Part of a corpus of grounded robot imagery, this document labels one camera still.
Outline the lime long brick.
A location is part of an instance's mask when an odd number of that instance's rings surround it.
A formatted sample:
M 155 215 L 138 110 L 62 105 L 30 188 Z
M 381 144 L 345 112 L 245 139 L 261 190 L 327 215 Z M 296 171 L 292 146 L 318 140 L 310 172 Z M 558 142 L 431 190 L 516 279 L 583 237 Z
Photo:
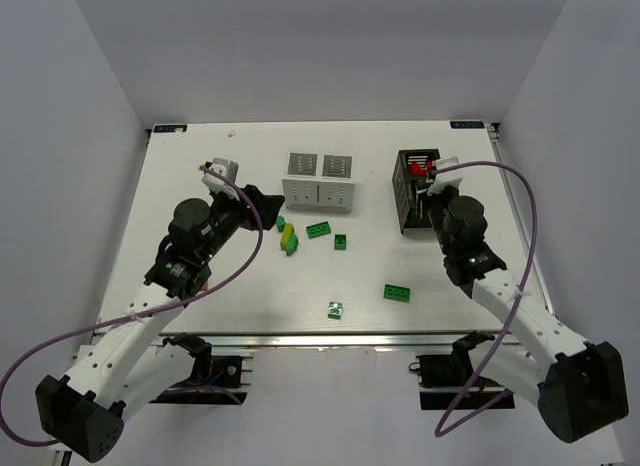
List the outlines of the lime long brick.
M 286 223 L 283 227 L 282 233 L 281 233 L 281 240 L 280 240 L 280 247 L 282 250 L 285 250 L 287 248 L 287 245 L 289 243 L 290 237 L 295 233 L 295 228 L 294 225 L 291 223 Z

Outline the red and lime brick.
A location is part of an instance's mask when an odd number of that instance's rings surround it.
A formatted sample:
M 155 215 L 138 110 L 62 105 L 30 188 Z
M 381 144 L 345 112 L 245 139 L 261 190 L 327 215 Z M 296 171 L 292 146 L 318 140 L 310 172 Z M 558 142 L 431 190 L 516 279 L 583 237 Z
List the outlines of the red and lime brick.
M 409 174 L 412 176 L 427 177 L 429 174 L 429 170 L 431 168 L 432 168 L 431 161 L 425 161 L 425 162 L 409 161 L 408 162 L 408 171 L 409 171 Z

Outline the green 2x3 brick front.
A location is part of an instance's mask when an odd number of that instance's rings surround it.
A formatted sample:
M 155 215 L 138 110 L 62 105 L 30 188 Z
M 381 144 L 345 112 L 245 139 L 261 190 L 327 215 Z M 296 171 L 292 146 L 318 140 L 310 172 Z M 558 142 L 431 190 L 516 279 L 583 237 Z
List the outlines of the green 2x3 brick front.
M 408 303 L 411 298 L 411 289 L 403 286 L 385 284 L 383 298 Z

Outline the green curved brick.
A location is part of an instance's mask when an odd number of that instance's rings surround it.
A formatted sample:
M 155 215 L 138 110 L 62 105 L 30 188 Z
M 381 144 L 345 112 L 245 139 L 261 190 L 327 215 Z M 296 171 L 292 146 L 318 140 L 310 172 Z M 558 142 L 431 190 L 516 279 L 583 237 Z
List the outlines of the green curved brick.
M 298 245 L 299 245 L 298 236 L 296 234 L 291 234 L 289 236 L 288 242 L 285 247 L 286 255 L 287 256 L 293 255 L 297 251 Z

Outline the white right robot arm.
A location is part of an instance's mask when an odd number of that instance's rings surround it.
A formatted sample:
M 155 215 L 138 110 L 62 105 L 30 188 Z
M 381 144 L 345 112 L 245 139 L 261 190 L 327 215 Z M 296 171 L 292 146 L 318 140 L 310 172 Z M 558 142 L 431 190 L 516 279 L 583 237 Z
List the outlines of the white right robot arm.
M 572 331 L 519 289 L 506 263 L 486 244 L 487 221 L 476 199 L 444 186 L 424 207 L 451 282 L 486 308 L 527 350 L 498 347 L 494 335 L 470 333 L 453 345 L 463 377 L 491 379 L 536 406 L 561 441 L 575 442 L 629 413 L 620 353 Z

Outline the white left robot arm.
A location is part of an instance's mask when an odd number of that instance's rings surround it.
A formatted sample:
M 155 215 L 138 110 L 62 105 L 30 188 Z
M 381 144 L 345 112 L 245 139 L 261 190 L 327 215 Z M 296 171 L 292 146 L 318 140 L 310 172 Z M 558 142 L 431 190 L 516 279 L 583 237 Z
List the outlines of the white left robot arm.
M 196 390 L 213 370 L 210 345 L 194 334 L 165 341 L 144 366 L 139 359 L 159 333 L 207 283 L 210 261 L 238 229 L 269 230 L 285 199 L 253 185 L 239 197 L 224 192 L 190 198 L 173 213 L 155 262 L 124 323 L 114 325 L 60 378 L 45 377 L 35 394 L 46 433 L 90 463 L 102 460 L 137 411 L 174 386 Z

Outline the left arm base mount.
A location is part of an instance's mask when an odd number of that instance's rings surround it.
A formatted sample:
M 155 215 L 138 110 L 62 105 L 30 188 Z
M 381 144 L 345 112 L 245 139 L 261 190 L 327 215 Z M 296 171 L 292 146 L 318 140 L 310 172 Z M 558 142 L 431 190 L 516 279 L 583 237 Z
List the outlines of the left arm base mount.
M 165 337 L 162 347 L 180 347 L 193 361 L 190 375 L 162 392 L 152 404 L 242 405 L 251 384 L 250 358 L 216 352 L 195 334 Z

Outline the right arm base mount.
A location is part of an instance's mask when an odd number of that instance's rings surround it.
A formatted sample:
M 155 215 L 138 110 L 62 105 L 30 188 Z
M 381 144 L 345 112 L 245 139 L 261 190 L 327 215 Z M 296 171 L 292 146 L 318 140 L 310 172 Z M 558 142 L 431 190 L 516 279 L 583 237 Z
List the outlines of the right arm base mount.
M 409 364 L 408 371 L 418 379 L 420 408 L 423 411 L 445 411 L 473 372 L 468 352 L 494 339 L 493 334 L 474 331 L 455 341 L 450 353 L 417 356 Z M 480 408 L 502 390 L 497 382 L 480 376 L 455 409 L 472 411 Z

